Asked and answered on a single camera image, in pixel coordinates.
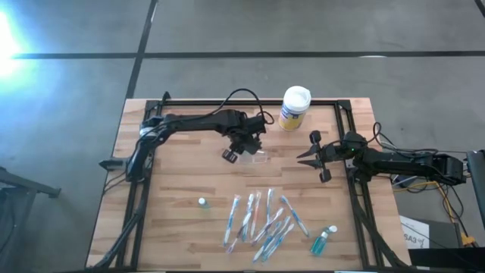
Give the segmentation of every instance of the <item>bright light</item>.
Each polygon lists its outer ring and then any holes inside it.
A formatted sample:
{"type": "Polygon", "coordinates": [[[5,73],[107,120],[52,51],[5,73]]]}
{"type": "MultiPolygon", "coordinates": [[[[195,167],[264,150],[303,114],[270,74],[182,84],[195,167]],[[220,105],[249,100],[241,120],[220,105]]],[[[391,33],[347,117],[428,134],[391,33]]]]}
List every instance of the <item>bright light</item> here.
{"type": "Polygon", "coordinates": [[[7,15],[0,11],[0,76],[10,75],[18,66],[18,61],[12,60],[14,54],[20,52],[8,25],[7,15]]]}

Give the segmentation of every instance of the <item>table top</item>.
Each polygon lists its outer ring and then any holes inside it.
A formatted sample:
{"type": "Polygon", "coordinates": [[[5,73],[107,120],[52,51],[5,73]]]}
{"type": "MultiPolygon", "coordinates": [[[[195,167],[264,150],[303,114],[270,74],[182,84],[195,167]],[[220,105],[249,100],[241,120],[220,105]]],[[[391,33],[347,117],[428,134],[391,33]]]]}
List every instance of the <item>table top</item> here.
{"type": "MultiPolygon", "coordinates": [[[[370,139],[375,122],[370,99],[349,100],[357,132],[370,139]]],[[[127,100],[114,156],[127,157],[133,152],[139,137],[139,124],[145,103],[145,99],[127,100]]],[[[248,116],[258,113],[255,106],[231,108],[246,111],[248,116]]],[[[163,111],[164,114],[201,115],[212,109],[212,106],[168,106],[163,111]]],[[[264,110],[277,119],[280,107],[266,106],[264,110]]],[[[308,135],[317,129],[321,132],[322,143],[338,140],[333,107],[310,107],[297,131],[286,132],[277,122],[268,125],[268,132],[261,135],[261,140],[269,160],[251,165],[232,165],[222,159],[221,154],[230,141],[218,133],[200,131],[172,135],[163,146],[157,148],[155,155],[139,270],[361,269],[343,163],[327,164],[333,179],[322,184],[318,171],[300,165],[296,160],[297,155],[308,150],[308,135]],[[235,214],[230,243],[239,230],[248,195],[256,190],[263,193],[256,230],[262,228],[266,222],[266,194],[271,187],[275,189],[271,214],[283,206],[279,197],[285,195],[310,231],[311,237],[307,238],[295,226],[265,263],[252,263],[258,247],[251,247],[249,243],[238,243],[232,254],[226,254],[222,241],[234,194],[242,198],[235,214]],[[206,198],[209,209],[199,207],[199,197],[206,198]],[[338,232],[329,237],[322,257],[312,256],[309,252],[311,245],[322,228],[330,224],[336,225],[338,232]]],[[[117,175],[119,173],[113,172],[108,175],[108,179],[117,175]]],[[[398,257],[409,263],[389,181],[376,177],[368,186],[379,232],[398,257]]],[[[104,195],[87,265],[96,264],[118,237],[128,192],[129,184],[122,183],[104,195]]],[[[287,208],[284,215],[289,215],[287,208]]],[[[365,235],[368,253],[373,261],[370,237],[366,231],[365,235]]],[[[132,243],[131,237],[127,255],[131,255],[132,243]]]]}

